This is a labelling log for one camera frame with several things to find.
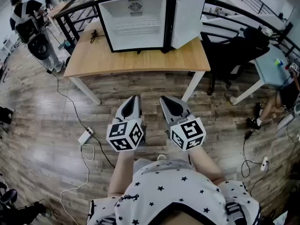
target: mini fridge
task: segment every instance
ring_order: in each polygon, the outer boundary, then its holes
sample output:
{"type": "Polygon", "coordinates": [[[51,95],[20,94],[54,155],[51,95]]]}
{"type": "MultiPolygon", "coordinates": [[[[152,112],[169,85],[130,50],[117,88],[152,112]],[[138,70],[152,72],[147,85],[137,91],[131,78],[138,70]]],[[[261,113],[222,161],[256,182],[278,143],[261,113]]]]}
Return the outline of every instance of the mini fridge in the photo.
{"type": "Polygon", "coordinates": [[[205,0],[96,0],[112,52],[180,48],[200,35],[205,0]]]}

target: black shoe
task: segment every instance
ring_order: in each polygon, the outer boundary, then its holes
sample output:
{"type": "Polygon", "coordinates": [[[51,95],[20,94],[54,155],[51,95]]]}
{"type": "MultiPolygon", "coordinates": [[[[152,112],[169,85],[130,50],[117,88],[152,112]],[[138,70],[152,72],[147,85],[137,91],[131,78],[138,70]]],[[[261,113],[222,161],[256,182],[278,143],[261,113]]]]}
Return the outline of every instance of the black shoe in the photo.
{"type": "Polygon", "coordinates": [[[254,108],[254,116],[256,119],[260,117],[260,111],[263,110],[263,106],[261,103],[256,103],[255,108],[254,108]]]}
{"type": "Polygon", "coordinates": [[[259,130],[261,126],[257,124],[257,121],[255,118],[247,118],[247,126],[250,128],[253,128],[255,130],[259,130]]]}

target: star print shirt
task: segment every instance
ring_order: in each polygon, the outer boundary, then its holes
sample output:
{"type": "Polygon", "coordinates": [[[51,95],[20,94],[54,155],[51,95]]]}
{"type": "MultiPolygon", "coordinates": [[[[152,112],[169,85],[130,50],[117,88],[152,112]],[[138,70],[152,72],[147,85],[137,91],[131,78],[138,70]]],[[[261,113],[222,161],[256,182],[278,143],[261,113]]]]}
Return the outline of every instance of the star print shirt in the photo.
{"type": "Polygon", "coordinates": [[[94,199],[87,225],[160,224],[173,210],[205,225],[229,225],[235,223],[225,206],[232,202],[239,204],[248,225],[258,224],[259,203],[244,183],[229,180],[216,186],[184,161],[157,161],[137,171],[121,197],[94,199]]]}

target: blue table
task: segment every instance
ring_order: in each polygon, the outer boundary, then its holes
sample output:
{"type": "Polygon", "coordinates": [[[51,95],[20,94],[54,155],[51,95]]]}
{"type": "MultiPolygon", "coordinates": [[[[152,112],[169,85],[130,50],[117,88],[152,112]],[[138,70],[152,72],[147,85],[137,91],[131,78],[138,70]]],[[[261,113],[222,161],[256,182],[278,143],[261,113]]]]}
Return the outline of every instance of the blue table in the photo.
{"type": "Polygon", "coordinates": [[[238,104],[264,84],[280,87],[284,83],[286,86],[293,81],[292,78],[287,81],[287,79],[290,77],[290,73],[285,69],[287,60],[283,52],[273,45],[269,45],[269,48],[270,50],[266,54],[255,60],[255,66],[260,79],[251,88],[238,97],[231,97],[230,101],[233,105],[238,104]],[[282,60],[284,64],[280,67],[275,65],[276,59],[282,60]]]}

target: black and white cube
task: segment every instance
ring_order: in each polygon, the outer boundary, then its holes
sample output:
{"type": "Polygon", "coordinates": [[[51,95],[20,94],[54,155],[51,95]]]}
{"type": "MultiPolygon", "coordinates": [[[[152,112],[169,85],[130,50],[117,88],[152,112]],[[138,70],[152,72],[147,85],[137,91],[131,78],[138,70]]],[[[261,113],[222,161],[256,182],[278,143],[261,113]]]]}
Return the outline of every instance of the black and white cube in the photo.
{"type": "Polygon", "coordinates": [[[171,127],[171,140],[183,151],[202,145],[206,131],[200,118],[171,127]]]}
{"type": "Polygon", "coordinates": [[[135,150],[144,132],[140,121],[129,120],[108,125],[106,140],[117,152],[135,150]]]}

